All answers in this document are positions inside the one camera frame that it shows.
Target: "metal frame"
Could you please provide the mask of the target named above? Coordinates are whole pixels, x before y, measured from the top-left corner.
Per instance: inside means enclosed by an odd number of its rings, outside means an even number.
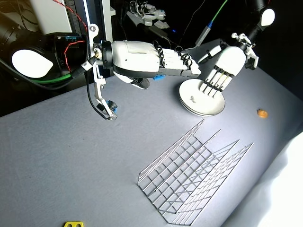
[[[138,178],[138,186],[170,224],[190,226],[199,217],[253,143],[232,153],[239,140],[212,152],[202,143],[198,123],[167,149]]]

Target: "white plate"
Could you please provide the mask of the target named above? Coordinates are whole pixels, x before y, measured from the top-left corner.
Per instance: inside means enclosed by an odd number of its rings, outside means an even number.
[[[187,110],[199,116],[214,116],[225,108],[225,99],[221,94],[212,98],[200,91],[203,81],[189,79],[184,81],[180,88],[180,100]]]

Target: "red wire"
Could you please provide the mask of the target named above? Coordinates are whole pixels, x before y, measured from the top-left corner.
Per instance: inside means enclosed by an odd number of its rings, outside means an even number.
[[[72,10],[72,9],[71,9],[70,7],[68,7],[68,6],[65,6],[64,4],[62,4],[61,2],[59,2],[58,0],[53,0],[53,1],[54,1],[54,2],[57,2],[58,4],[62,5],[63,7],[67,8],[69,11],[71,11],[71,12],[78,18],[78,20],[81,21],[81,22],[83,23],[86,32],[88,31],[88,30],[87,30],[86,24],[83,22],[83,20],[81,19],[81,17],[80,17],[77,13],[74,12],[74,10]]]
[[[65,64],[66,64],[66,66],[67,66],[69,72],[71,71],[71,69],[70,69],[70,67],[69,67],[69,65],[68,65],[68,60],[67,60],[66,53],[67,53],[68,48],[69,48],[71,45],[78,44],[78,43],[85,43],[85,41],[84,41],[84,40],[79,40],[79,41],[70,43],[70,44],[68,44],[68,46],[66,47],[66,49],[65,49],[65,51],[64,51]]]

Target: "orange object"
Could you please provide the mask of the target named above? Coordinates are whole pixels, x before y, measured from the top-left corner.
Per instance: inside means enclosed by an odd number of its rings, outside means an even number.
[[[268,113],[265,110],[258,109],[257,114],[260,118],[268,118]]]

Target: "metal dish rack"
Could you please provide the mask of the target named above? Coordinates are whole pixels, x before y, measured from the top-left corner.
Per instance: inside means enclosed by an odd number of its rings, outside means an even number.
[[[203,120],[167,149],[138,178],[138,185],[170,224],[190,226],[253,143],[231,154],[239,140],[211,152],[195,133]]]

